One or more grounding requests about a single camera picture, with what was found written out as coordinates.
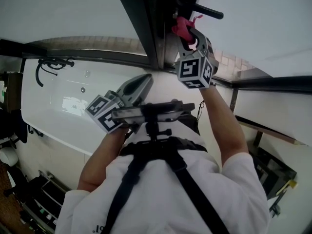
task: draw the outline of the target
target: black handle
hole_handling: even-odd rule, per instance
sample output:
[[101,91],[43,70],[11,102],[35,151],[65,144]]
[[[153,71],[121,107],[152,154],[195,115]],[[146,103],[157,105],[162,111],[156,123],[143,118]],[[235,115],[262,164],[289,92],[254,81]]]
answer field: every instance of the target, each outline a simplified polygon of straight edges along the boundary
[[42,64],[43,60],[39,60],[39,64],[37,66],[36,69],[36,73],[35,73],[35,77],[36,77],[36,82],[38,83],[38,85],[42,88],[43,87],[43,83],[40,81],[39,79],[39,69],[41,68],[41,64]]
[[67,60],[63,60],[59,58],[50,59],[49,62],[50,64],[54,64],[54,65],[62,64],[62,65],[69,65],[71,67],[73,67],[75,64],[73,61],[67,61]]
[[209,9],[207,7],[201,6],[197,3],[190,3],[190,2],[183,2],[180,0],[176,0],[177,5],[184,7],[189,10],[193,10],[199,13],[203,13],[209,17],[216,18],[216,19],[222,19],[224,17],[224,14],[222,12]]

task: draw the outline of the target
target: white wall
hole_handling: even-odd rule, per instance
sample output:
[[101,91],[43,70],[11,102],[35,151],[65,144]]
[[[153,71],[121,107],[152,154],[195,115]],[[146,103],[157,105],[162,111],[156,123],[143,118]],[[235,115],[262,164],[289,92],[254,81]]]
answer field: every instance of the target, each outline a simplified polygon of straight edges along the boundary
[[271,220],[268,234],[301,234],[312,220],[312,147],[292,145],[263,135],[260,147],[297,172],[295,189],[288,189],[281,201],[281,215]]
[[239,91],[234,113],[312,146],[312,96]]
[[28,43],[72,36],[138,39],[120,0],[0,0],[0,38]]
[[312,75],[312,0],[199,0],[224,13],[196,27],[213,47],[273,77]]

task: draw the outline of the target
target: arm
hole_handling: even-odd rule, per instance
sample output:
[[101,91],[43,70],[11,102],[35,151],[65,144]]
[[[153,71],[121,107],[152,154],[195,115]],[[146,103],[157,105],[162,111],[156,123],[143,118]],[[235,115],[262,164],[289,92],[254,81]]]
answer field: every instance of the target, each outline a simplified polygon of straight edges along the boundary
[[248,153],[244,133],[215,86],[200,89],[211,128],[221,151],[222,165],[237,153]]
[[94,191],[106,178],[106,167],[118,156],[127,129],[116,129],[107,134],[99,147],[85,164],[77,190]]

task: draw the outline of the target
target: bathtub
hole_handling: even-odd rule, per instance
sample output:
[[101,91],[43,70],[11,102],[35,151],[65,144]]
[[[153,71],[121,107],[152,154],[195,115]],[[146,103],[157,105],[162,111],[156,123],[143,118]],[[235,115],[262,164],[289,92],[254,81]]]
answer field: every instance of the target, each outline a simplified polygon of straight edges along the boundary
[[26,60],[21,113],[27,124],[43,134],[91,155],[105,132],[85,113],[85,108],[97,95],[105,95],[107,90],[116,91],[125,81],[146,72],[137,67],[103,62],[74,62],[73,67],[52,70],[58,76],[40,70],[39,78],[44,84],[41,88],[35,78],[38,59]]

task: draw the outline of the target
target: metal frame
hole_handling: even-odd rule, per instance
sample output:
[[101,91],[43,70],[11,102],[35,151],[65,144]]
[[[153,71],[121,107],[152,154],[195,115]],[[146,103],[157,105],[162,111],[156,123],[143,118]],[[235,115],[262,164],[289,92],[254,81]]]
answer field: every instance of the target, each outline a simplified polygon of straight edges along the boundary
[[124,6],[130,21],[143,45],[143,48],[149,58],[151,67],[154,69],[161,68],[163,65],[161,49],[163,47],[163,32],[156,27],[156,11],[157,0],[120,0]]
[[232,81],[231,84],[238,90],[312,95],[312,76],[255,78]]
[[0,55],[10,57],[23,57],[24,53],[46,56],[47,50],[30,44],[23,44],[14,41],[0,40]]
[[[41,56],[24,55],[28,59],[38,59]],[[59,49],[49,50],[47,57],[57,57],[66,59],[73,57],[75,60],[88,60],[108,62],[127,66],[136,66],[140,68],[152,68],[147,56],[135,55],[123,52],[103,51],[103,50],[85,50],[85,49]]]

